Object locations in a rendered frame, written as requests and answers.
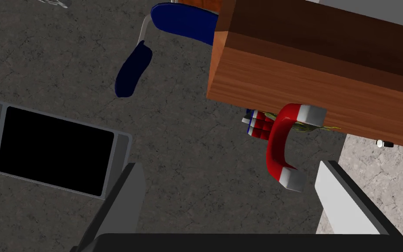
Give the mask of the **red horseshoe magnet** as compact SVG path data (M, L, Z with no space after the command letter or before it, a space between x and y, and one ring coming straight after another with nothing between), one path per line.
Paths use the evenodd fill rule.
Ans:
M326 113L325 108L290 103L285 105L276 116L268 140L266 166L269 174L284 188L302 192L306 184L306 175L285 160L286 140L292 126L296 122L301 122L322 127Z

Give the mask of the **red white blue puzzle cube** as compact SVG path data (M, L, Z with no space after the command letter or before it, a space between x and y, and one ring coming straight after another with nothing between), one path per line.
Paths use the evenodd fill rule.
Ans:
M247 133L255 138L269 140L274 117L259 110L247 109L242 122L248 125Z

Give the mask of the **blue chair with grey frame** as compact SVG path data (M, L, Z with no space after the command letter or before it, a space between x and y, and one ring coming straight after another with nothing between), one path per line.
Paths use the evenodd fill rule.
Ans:
M154 5L143 20L136 47L117 74L115 95L119 98L132 96L141 75L151 62L153 52L144 44L147 25L150 22L161 31L195 39L211 46L217 20L218 14L183 3L171 1Z

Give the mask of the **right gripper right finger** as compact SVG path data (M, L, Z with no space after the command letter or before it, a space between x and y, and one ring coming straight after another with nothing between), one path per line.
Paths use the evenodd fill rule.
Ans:
M335 234L393 234L391 222L337 162L320 162L315 190Z

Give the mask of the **brown wooden cabinet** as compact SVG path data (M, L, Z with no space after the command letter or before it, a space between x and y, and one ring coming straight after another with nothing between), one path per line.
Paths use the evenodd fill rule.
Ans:
M403 25L307 0L222 0L207 98L403 146Z

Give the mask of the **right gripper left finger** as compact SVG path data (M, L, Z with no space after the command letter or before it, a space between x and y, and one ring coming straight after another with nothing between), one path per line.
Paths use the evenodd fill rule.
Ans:
M104 234L135 233L146 192L141 163L129 163L85 231L79 246Z

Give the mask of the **black tablet with grey frame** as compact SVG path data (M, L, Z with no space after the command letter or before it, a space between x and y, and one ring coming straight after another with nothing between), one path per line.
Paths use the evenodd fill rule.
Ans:
M0 101L0 174L105 199L132 136Z

